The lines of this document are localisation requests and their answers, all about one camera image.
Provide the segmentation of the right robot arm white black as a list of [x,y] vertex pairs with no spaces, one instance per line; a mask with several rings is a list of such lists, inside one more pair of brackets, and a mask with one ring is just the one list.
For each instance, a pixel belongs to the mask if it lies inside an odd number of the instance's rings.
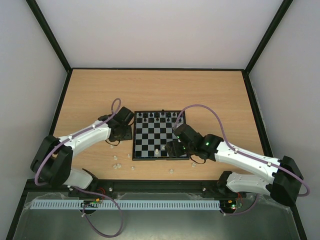
[[249,192],[270,196],[274,201],[293,207],[298,198],[303,176],[295,161],[284,156],[282,159],[259,155],[231,145],[222,137],[207,134],[202,136],[191,126],[183,123],[173,129],[176,138],[165,145],[168,155],[181,157],[195,155],[202,160],[234,165],[249,172],[223,174],[218,191],[229,196],[235,192]]

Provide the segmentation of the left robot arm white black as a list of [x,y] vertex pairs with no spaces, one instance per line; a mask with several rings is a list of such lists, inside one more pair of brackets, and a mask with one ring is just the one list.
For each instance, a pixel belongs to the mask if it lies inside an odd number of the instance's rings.
[[134,113],[126,107],[118,112],[100,116],[91,125],[69,135],[45,137],[31,162],[35,183],[40,180],[51,187],[66,185],[87,189],[95,176],[85,169],[72,167],[73,159],[82,151],[102,141],[132,140],[131,120]]

